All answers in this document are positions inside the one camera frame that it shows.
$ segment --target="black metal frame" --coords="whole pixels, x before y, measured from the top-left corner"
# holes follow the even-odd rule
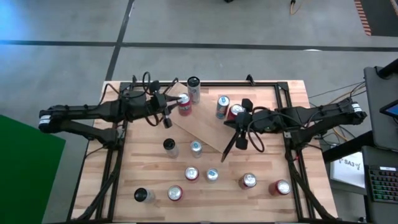
[[[121,83],[121,86],[125,86],[128,83]],[[169,86],[171,84],[171,82],[161,82],[160,85],[161,86]],[[284,92],[285,95],[285,100],[288,107],[292,106],[292,101],[290,99],[290,92],[289,92],[289,86],[287,82],[255,82],[252,78],[251,75],[248,75],[248,77],[246,78],[246,81],[238,81],[238,82],[202,82],[201,86],[206,87],[206,86],[229,86],[229,87],[234,87],[234,86],[264,86],[264,87],[271,87],[274,88],[275,90],[275,96],[276,96],[276,101],[277,101],[277,106],[278,108],[283,108],[283,104],[282,104],[282,96],[281,96],[281,91]],[[123,128],[125,128],[127,130],[127,121],[123,122]],[[289,149],[289,145],[287,144],[289,140],[284,136],[284,142],[285,142],[285,151],[286,153],[288,153],[290,156],[292,156],[292,151],[291,149]],[[121,161],[123,158],[123,150],[124,150],[124,138],[122,138],[122,148],[118,151],[118,155],[117,155],[117,159],[116,159],[116,164],[114,167],[114,170],[118,167],[121,166]],[[303,159],[303,155],[302,152],[299,151],[297,153],[298,155],[298,164],[300,167],[300,176],[303,179],[303,181],[305,182],[306,185],[308,185],[308,177],[307,177],[307,172],[305,170],[305,164],[304,164],[304,159]],[[104,172],[103,172],[103,180],[101,183],[101,187],[103,187],[106,183],[106,181],[109,179],[109,172],[110,172],[110,166],[111,166],[111,161],[112,161],[112,156],[113,156],[113,151],[108,151],[107,155],[106,155],[106,161],[105,161],[105,166],[104,166]],[[106,218],[102,218],[102,214],[103,214],[103,203],[104,203],[104,196],[105,194],[102,195],[102,199],[100,201],[100,203],[97,206],[96,209],[96,215],[95,215],[95,219],[93,220],[72,220],[71,216],[72,216],[72,211],[73,211],[73,207],[75,205],[75,200],[76,200],[76,195],[78,192],[78,186],[80,184],[80,178],[81,178],[81,173],[83,172],[83,166],[84,166],[84,161],[82,163],[81,169],[80,169],[80,175],[79,175],[79,179],[78,182],[76,183],[76,187],[75,187],[75,193],[70,205],[70,210],[68,213],[68,217],[67,217],[67,221],[66,223],[109,223],[113,221],[113,214],[114,214],[114,206],[116,203],[116,196],[117,196],[117,190],[118,190],[118,182],[119,182],[119,174],[120,174],[120,169],[116,170],[117,173],[115,173],[116,178],[114,179],[114,181],[112,182],[112,189],[111,189],[111,197],[110,197],[110,203],[109,203],[109,210],[108,210],[108,214]],[[296,214],[297,214],[297,218],[299,222],[306,222],[308,220],[313,220],[315,222],[322,222],[322,220],[316,220],[315,219],[315,212],[314,212],[314,207],[311,203],[311,201],[309,201],[309,199],[307,199],[306,203],[307,203],[307,208],[308,208],[308,214],[309,214],[309,218],[304,218],[303,217],[303,210],[302,210],[302,204],[300,201],[300,195],[299,195],[299,188],[297,186],[297,182],[295,179],[293,179],[293,177],[290,178],[291,183],[292,183],[292,193],[294,195],[294,203],[295,203],[295,208],[296,208]]]

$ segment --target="concrete floor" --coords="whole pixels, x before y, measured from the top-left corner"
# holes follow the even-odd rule
[[[395,47],[398,38],[363,32],[354,1],[307,1],[289,16],[289,0],[135,0],[125,42]],[[1,1],[0,40],[115,42],[128,0]],[[0,45],[0,113],[37,127],[39,110],[96,104],[114,47]],[[168,49],[123,47],[113,80],[150,71],[152,79],[305,80],[308,95],[363,79],[363,68],[386,65],[397,52]],[[320,105],[349,89],[312,98]],[[355,98],[367,111],[366,95]],[[346,126],[368,131],[369,119]],[[67,140],[44,223],[66,219],[87,141]],[[364,216],[360,195],[333,190],[339,216]]]

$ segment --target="can lid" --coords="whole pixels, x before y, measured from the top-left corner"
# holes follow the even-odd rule
[[[185,176],[190,180],[195,180],[199,176],[199,170],[196,167],[188,167],[185,170]]]
[[[244,108],[241,105],[233,105],[231,107],[231,112],[235,115],[238,115],[239,112],[243,112]]]
[[[280,180],[277,189],[281,194],[288,194],[290,192],[290,184],[286,180]]]
[[[198,77],[190,77],[187,81],[188,86],[190,87],[196,87],[200,83],[200,79]]]
[[[191,143],[191,149],[192,149],[192,151],[194,151],[194,152],[200,151],[200,150],[201,150],[201,144],[200,144],[200,142],[198,142],[198,141],[193,141],[193,142]]]
[[[207,178],[209,180],[217,180],[218,179],[218,170],[216,169],[209,169],[207,171]]]
[[[228,96],[221,96],[218,99],[218,104],[220,104],[221,106],[228,106],[229,105],[229,98]]]
[[[181,99],[178,100],[179,103],[188,103],[189,102],[189,96],[186,93],[181,93],[179,96]]]
[[[138,188],[134,193],[134,199],[136,199],[137,202],[143,202],[147,197],[148,191],[142,187]]]
[[[174,146],[175,146],[175,141],[173,139],[166,139],[163,142],[163,147],[166,150],[172,150],[172,149],[174,149]]]
[[[245,174],[243,181],[248,187],[254,187],[257,184],[256,176],[252,173]]]
[[[173,185],[169,188],[167,195],[171,200],[178,200],[182,196],[182,189],[177,185]]]

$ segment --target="aluminum can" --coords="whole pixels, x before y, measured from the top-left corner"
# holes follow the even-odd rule
[[[185,169],[185,178],[187,178],[187,180],[189,180],[190,182],[197,182],[199,180],[198,168],[194,166],[188,166],[187,169]]]
[[[235,119],[239,112],[243,112],[244,108],[241,105],[233,105],[228,110],[228,115],[226,117],[227,121]]]
[[[218,170],[211,168],[207,170],[206,180],[209,183],[215,183],[218,180]]]
[[[216,117],[224,119],[228,112],[229,98],[227,96],[221,96],[217,101],[217,112]]]
[[[238,184],[243,190],[250,189],[257,184],[256,176],[252,173],[244,174],[238,180]]]
[[[195,158],[201,157],[201,152],[202,152],[201,143],[198,142],[198,141],[193,141],[193,142],[191,143],[191,152],[192,152],[192,155],[193,155]]]
[[[190,77],[187,81],[188,94],[193,104],[200,101],[200,79],[198,77]]]
[[[290,189],[290,184],[286,180],[278,180],[268,186],[268,191],[273,196],[287,195]]]
[[[137,202],[151,203],[155,200],[155,193],[153,190],[140,187],[134,193],[134,199]]]
[[[182,188],[178,185],[173,185],[169,188],[167,191],[167,196],[169,197],[170,200],[174,202],[178,202],[179,200],[182,199]]]
[[[175,141],[173,139],[166,139],[163,142],[163,147],[166,150],[166,153],[169,157],[173,159],[178,157],[180,151],[178,147],[175,145]]]
[[[187,93],[182,93],[179,95],[181,99],[177,101],[178,112],[181,116],[188,116],[192,113],[191,98]]]

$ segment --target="green panel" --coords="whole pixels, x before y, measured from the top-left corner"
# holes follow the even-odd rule
[[[0,136],[0,223],[42,223],[65,140],[2,115]]]

